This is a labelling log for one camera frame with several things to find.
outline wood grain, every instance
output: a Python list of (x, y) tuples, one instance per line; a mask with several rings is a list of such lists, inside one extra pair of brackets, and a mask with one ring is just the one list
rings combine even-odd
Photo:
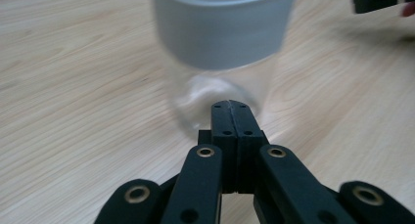
[[(261, 128), (325, 185), (415, 211), (415, 18), (297, 0)], [(151, 0), (0, 0), (0, 222), (92, 223), (112, 192), (179, 172)], [(228, 195), (223, 223), (257, 223)]]

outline metal ring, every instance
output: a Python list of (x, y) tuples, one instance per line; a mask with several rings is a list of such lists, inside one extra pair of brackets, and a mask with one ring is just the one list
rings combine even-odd
[(370, 205), (380, 206), (384, 204), (384, 199), (373, 189), (356, 186), (353, 194), (361, 201)]
[(214, 150), (210, 148), (200, 148), (196, 153), (199, 157), (211, 157), (214, 155)]
[(277, 148), (270, 148), (270, 149), (268, 149), (268, 153), (272, 157), (284, 157), (284, 156), (287, 155), (286, 152), (284, 152), (281, 149), (277, 149)]
[[(132, 197), (131, 194), (135, 191), (141, 191), (141, 194), (137, 197)], [(129, 203), (139, 203), (145, 201), (150, 196), (150, 189), (146, 186), (134, 186), (128, 189), (125, 193), (125, 200)]]

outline gray lid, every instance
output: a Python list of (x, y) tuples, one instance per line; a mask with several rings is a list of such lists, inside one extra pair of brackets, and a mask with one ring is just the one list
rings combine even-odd
[(293, 0), (154, 0), (161, 44), (191, 67), (226, 69), (280, 49)]

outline finger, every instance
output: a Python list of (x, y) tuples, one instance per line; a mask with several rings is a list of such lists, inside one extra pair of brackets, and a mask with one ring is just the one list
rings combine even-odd
[(415, 2), (410, 2), (403, 7), (402, 10), (403, 17), (410, 17), (415, 14)]

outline plastic jar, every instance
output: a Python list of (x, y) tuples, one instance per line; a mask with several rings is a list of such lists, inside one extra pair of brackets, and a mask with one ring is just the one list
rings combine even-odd
[(169, 102), (187, 129), (235, 100), (260, 113), (294, 0), (154, 0)]

